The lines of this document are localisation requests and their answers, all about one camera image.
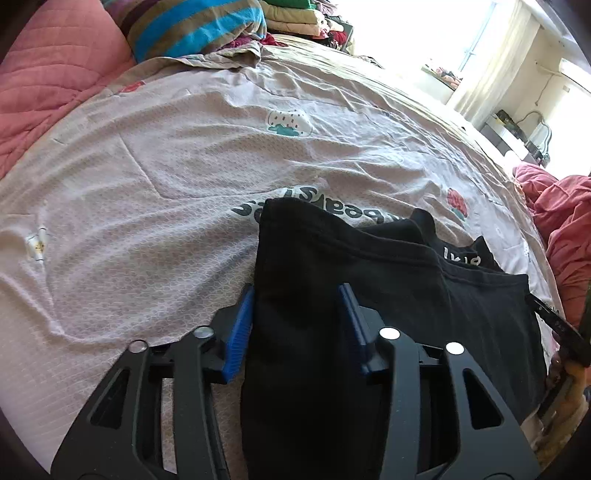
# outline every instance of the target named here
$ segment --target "bed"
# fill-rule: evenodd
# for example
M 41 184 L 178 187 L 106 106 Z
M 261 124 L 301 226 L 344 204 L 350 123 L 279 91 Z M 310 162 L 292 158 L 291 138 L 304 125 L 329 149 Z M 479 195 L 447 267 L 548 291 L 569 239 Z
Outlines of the bed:
M 353 206 L 352 225 L 420 207 L 447 242 L 483 235 L 561 311 L 522 193 L 480 133 L 385 70 L 276 38 L 288 47 L 131 68 L 0 181 L 0 408 L 44 468 L 130 341 L 175 341 L 235 301 L 270 197 L 312 195 L 337 215 Z M 540 330 L 549 362 L 556 344 Z M 234 480 L 246 478 L 240 384 L 215 390 Z

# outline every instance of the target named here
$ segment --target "stack of folded clothes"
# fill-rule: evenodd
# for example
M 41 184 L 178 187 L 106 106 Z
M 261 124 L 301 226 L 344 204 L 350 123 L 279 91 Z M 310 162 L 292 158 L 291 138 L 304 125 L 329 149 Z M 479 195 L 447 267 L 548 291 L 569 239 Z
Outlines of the stack of folded clothes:
M 334 41 L 334 48 L 347 37 L 338 21 L 336 7 L 329 0 L 259 0 L 267 28 L 278 33 L 295 34 L 311 40 Z

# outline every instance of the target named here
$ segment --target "silver screw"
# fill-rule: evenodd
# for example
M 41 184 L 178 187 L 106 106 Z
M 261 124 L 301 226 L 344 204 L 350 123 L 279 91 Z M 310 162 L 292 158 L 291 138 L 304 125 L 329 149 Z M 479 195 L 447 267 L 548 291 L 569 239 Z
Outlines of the silver screw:
M 148 348 L 148 344 L 143 340 L 135 340 L 131 342 L 128 349 L 131 353 L 141 353 Z
M 445 346 L 445 350 L 450 352 L 452 355 L 461 355 L 464 353 L 464 346 L 461 343 L 450 342 Z
M 386 340 L 396 340 L 400 337 L 400 332 L 396 330 L 396 328 L 392 327 L 384 327 L 379 331 L 379 334 L 382 338 Z
M 193 334 L 197 338 L 209 338 L 214 334 L 214 331 L 211 327 L 197 327 L 193 331 Z

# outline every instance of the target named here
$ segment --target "curtain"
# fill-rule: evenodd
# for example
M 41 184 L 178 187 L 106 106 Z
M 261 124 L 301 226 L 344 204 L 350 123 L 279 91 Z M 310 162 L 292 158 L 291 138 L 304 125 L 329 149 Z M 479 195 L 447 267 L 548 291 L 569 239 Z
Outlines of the curtain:
M 499 3 L 481 40 L 483 51 L 447 105 L 480 129 L 515 79 L 539 28 L 521 0 Z

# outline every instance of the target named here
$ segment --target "pink blanket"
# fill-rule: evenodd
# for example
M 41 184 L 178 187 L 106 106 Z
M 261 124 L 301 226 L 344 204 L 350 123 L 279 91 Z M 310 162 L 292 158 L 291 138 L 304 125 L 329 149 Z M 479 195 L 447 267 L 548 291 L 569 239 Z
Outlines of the pink blanket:
M 557 180 L 528 163 L 515 167 L 514 174 L 547 245 L 566 319 L 578 326 L 591 280 L 591 178 Z
M 48 0 L 0 64 L 0 179 L 135 60 L 100 0 Z

